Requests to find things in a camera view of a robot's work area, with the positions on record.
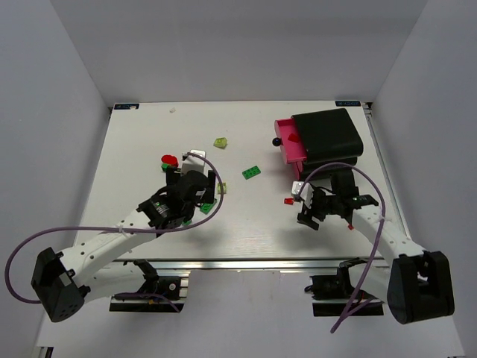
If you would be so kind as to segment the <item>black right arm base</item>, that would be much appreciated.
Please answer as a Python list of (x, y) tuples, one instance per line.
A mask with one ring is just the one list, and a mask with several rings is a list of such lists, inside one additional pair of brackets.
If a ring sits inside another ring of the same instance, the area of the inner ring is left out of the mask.
[[(319, 274), (310, 277), (312, 284), (306, 286), (304, 292), (312, 296), (314, 317), (339, 317), (354, 290), (350, 284), (348, 270), (354, 266), (364, 266), (366, 263), (367, 260), (355, 258), (340, 263), (335, 274)], [(356, 308), (371, 298), (373, 300), (366, 307), (353, 313), (353, 316), (384, 315), (382, 302), (362, 290), (358, 292), (350, 309)]]

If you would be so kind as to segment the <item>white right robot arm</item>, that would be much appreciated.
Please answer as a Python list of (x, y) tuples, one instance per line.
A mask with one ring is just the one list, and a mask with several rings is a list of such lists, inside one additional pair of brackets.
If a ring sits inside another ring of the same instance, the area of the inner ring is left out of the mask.
[(360, 194), (351, 169), (331, 176), (331, 190), (295, 181), (291, 195), (302, 203), (297, 221), (313, 230), (327, 216), (344, 219), (372, 244), (388, 264), (376, 267), (373, 257), (339, 264), (334, 275), (315, 275), (304, 290), (316, 301), (346, 300), (346, 318), (378, 302), (388, 305), (400, 324), (451, 316), (455, 311), (450, 264), (445, 254), (429, 251), (405, 235), (385, 214), (385, 202)]

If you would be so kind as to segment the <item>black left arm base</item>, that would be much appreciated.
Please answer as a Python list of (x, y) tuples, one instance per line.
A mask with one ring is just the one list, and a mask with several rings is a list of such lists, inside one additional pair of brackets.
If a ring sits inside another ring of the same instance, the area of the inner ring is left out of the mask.
[(185, 279), (159, 275), (146, 260), (132, 262), (142, 273), (144, 282), (135, 292), (121, 292), (112, 297), (110, 312), (115, 313), (180, 313), (186, 296), (181, 292)]

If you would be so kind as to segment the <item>pink top drawer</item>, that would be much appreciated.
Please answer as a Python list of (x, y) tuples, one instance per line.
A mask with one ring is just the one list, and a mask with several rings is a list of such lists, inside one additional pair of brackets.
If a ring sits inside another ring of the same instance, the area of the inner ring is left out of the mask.
[(279, 119), (274, 123), (276, 138), (273, 140), (274, 146), (279, 147), (285, 164), (299, 163), (306, 159), (306, 150), (301, 141), (295, 120)]

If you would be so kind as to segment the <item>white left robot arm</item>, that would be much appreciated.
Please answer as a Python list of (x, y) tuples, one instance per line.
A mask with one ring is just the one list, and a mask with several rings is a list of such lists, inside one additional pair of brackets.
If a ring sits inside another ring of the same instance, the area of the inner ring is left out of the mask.
[(99, 229), (97, 236), (60, 252), (40, 252), (31, 285), (50, 320), (62, 322), (84, 304), (108, 296), (167, 300), (147, 260), (119, 263), (117, 258), (183, 228), (196, 208), (214, 201), (217, 178), (213, 170), (178, 174), (112, 229)]

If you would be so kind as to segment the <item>red small lego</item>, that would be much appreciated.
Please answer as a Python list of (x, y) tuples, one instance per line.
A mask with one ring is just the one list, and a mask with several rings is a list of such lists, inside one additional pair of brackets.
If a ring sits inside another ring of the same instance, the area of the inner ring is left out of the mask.
[(298, 143), (300, 141), (300, 138), (298, 135), (291, 133), (288, 135), (288, 141)]

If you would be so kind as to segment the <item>red oval lego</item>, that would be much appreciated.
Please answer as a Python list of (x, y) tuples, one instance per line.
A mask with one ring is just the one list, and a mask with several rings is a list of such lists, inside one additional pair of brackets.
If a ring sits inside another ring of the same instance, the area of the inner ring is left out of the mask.
[(165, 154), (161, 157), (161, 161), (169, 166), (178, 167), (178, 159), (174, 155)]

